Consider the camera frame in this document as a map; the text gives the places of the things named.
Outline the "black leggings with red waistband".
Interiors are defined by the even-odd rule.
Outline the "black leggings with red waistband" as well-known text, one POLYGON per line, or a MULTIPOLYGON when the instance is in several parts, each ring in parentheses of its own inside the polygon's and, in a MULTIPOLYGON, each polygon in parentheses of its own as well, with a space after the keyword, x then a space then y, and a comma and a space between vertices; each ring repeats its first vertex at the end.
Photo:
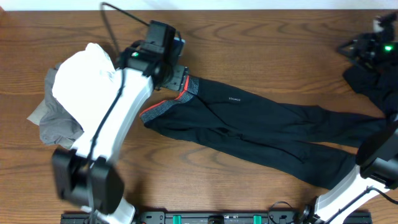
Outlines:
POLYGON ((144 126, 306 183, 332 189, 354 167, 358 147, 383 130, 385 119, 319 106, 277 103, 224 83, 189 76, 181 94, 141 113, 144 126))

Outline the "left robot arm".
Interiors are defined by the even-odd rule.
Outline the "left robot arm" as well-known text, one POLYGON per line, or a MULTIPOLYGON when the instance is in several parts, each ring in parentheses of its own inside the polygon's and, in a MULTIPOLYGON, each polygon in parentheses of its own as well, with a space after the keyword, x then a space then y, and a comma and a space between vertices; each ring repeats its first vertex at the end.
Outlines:
POLYGON ((178 60, 183 42, 161 58, 141 47, 126 49, 127 65, 90 43, 64 61, 53 96, 82 127, 69 149, 56 149, 52 166, 58 196, 89 213, 88 223, 131 223, 136 209, 124 198, 116 170, 124 139, 143 104, 158 87, 182 88, 178 60))

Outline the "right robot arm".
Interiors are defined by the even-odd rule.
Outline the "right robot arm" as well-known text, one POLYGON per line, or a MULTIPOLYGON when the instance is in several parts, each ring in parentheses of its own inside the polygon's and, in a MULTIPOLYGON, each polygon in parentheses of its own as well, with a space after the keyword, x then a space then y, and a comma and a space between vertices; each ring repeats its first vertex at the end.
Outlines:
POLYGON ((386 116, 386 129, 360 145, 354 168, 329 192, 307 207, 302 223, 343 223, 376 195, 397 188, 397 42, 393 31, 361 34, 338 52, 353 60, 343 77, 350 87, 367 96, 386 116))

